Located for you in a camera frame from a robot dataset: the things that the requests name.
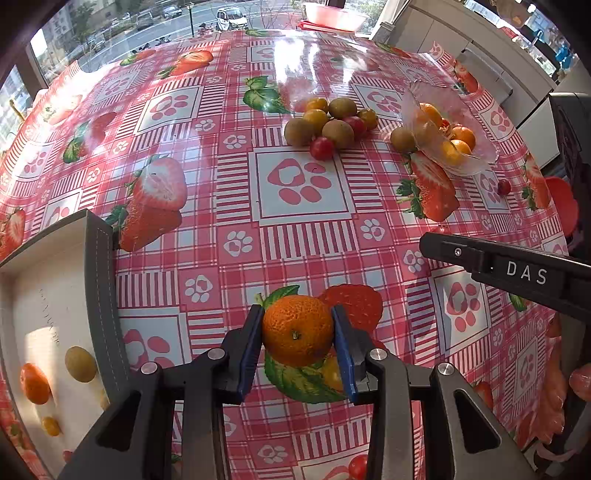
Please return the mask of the yellow cherry tomato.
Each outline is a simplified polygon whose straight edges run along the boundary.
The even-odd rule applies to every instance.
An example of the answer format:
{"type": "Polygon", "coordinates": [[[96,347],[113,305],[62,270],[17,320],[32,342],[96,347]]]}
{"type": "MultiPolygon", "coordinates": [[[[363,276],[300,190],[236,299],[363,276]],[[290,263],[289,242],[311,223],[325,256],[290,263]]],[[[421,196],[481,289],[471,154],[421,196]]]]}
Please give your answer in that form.
{"type": "Polygon", "coordinates": [[[61,434],[60,425],[55,418],[53,418],[51,416],[45,416],[42,418],[41,424],[42,424],[44,431],[50,437],[57,437],[61,434]]]}
{"type": "Polygon", "coordinates": [[[336,358],[335,355],[329,354],[327,357],[325,357],[325,361],[324,364],[322,364],[321,371],[325,385],[327,385],[332,390],[335,390],[336,392],[344,392],[341,372],[339,371],[338,358],[336,358]]]}

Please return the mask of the brown kiwi fruit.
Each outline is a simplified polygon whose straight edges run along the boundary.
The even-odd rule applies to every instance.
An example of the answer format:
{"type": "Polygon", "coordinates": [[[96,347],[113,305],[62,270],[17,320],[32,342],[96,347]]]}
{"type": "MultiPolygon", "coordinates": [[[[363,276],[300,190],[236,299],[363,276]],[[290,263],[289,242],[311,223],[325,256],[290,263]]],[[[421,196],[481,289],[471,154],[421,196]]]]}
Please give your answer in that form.
{"type": "Polygon", "coordinates": [[[68,373],[78,382],[89,383],[97,374],[95,359],[80,346],[72,346],[66,351],[64,363],[68,373]]]}

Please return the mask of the orange tangerine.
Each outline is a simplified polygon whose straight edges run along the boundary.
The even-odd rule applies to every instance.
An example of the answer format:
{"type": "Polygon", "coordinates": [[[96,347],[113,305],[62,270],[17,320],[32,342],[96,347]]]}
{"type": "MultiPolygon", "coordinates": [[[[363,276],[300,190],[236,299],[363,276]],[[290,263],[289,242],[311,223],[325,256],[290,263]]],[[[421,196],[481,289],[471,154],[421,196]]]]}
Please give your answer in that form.
{"type": "Polygon", "coordinates": [[[45,374],[34,364],[25,363],[20,370],[20,386],[25,397],[35,405],[43,405],[51,396],[45,374]]]}
{"type": "Polygon", "coordinates": [[[305,367],[324,359],[334,336],[331,309],[318,298],[286,296],[271,304],[263,316],[266,352],[290,367],[305,367]]]}

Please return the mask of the yellow cherry tomato in box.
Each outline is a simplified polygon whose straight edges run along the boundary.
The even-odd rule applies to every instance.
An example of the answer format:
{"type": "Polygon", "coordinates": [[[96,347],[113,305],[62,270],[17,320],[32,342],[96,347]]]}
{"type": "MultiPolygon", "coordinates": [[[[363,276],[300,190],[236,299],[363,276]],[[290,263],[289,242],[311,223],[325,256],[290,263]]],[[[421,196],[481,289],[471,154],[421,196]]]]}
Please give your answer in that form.
{"type": "Polygon", "coordinates": [[[50,437],[57,437],[61,434],[60,425],[55,418],[53,418],[51,416],[45,416],[42,418],[41,424],[42,424],[44,431],[50,437]]]}

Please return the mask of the grey cardboard box tray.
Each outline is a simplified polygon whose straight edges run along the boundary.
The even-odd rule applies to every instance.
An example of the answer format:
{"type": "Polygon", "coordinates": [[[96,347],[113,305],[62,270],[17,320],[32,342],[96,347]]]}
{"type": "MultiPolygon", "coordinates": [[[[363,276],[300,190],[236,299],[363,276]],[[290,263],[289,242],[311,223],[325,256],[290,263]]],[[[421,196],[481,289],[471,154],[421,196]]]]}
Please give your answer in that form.
{"type": "Polygon", "coordinates": [[[1,371],[34,456],[46,476],[57,478],[65,465],[62,452],[75,450],[103,412],[100,391],[115,400],[130,375],[116,304],[113,232],[91,211],[55,222],[2,261],[1,371]],[[97,374],[89,383],[76,381],[65,367],[72,346],[95,359],[97,374]],[[49,382],[51,396],[43,405],[21,390],[25,363],[49,382]],[[58,421],[59,436],[44,431],[45,416],[58,421]]]}

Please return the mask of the clear plastic fruit bag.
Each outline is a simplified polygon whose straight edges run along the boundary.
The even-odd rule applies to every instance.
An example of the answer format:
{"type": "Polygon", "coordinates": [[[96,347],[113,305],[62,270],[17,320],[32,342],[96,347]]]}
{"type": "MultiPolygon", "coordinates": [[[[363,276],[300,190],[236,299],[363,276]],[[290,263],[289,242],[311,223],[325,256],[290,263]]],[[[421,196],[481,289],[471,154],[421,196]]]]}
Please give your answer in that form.
{"type": "Polygon", "coordinates": [[[474,176],[499,158],[498,149],[454,88],[413,81],[403,96],[402,119],[417,148],[449,173],[474,176]]]}

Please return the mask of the red tomato in fruit pile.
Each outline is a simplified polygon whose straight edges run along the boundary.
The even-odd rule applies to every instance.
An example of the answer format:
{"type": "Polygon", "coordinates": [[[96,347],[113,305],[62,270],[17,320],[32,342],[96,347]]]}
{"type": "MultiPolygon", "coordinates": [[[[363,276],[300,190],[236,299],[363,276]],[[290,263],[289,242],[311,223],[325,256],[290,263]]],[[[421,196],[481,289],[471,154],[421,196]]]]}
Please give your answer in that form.
{"type": "Polygon", "coordinates": [[[335,154],[335,143],[324,136],[315,138],[310,145],[310,154],[312,158],[318,161],[332,160],[335,154]]]}

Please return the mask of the red strawberry checkered tablecloth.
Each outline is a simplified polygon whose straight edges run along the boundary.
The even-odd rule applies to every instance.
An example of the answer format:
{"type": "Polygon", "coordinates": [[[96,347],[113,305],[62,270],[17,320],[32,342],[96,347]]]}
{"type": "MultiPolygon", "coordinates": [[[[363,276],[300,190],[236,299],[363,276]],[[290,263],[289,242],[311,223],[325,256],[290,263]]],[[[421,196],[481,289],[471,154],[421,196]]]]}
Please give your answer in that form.
{"type": "MultiPolygon", "coordinates": [[[[256,301],[344,299],[404,360],[449,360],[483,385],[518,446],[530,441],[551,311],[424,257],[419,241],[441,227],[549,253],[567,244],[525,142],[441,46],[250,30],[92,73],[71,65],[1,153],[1,263],[80,210],[111,227],[130,374],[218,346],[256,301]],[[402,119],[416,80],[458,92],[498,149],[492,167],[457,176],[417,148],[402,119]],[[332,160],[287,145],[291,118],[335,143],[332,160]]],[[[1,425],[27,471],[51,479],[2,371],[1,425]]]]}

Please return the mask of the kiwi in fruit pile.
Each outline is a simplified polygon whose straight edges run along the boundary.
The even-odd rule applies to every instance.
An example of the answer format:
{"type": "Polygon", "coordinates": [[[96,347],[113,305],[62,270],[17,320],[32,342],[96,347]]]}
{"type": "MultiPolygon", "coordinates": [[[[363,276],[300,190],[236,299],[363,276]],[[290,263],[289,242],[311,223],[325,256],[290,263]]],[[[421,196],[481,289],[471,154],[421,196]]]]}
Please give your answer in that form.
{"type": "Polygon", "coordinates": [[[305,147],[311,144],[315,136],[315,128],[304,118],[291,118],[284,126],[283,136],[287,145],[305,147]]]}

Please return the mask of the red plastic bin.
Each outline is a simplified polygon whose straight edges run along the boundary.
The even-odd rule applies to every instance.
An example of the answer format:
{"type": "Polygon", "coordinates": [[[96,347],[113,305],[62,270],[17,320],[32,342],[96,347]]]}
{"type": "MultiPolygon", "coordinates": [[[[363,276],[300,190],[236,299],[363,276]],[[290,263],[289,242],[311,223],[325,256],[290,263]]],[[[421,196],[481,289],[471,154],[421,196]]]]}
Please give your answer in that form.
{"type": "Polygon", "coordinates": [[[368,18],[363,12],[321,3],[304,2],[301,8],[303,17],[297,22],[297,28],[301,30],[353,34],[368,18]]]}

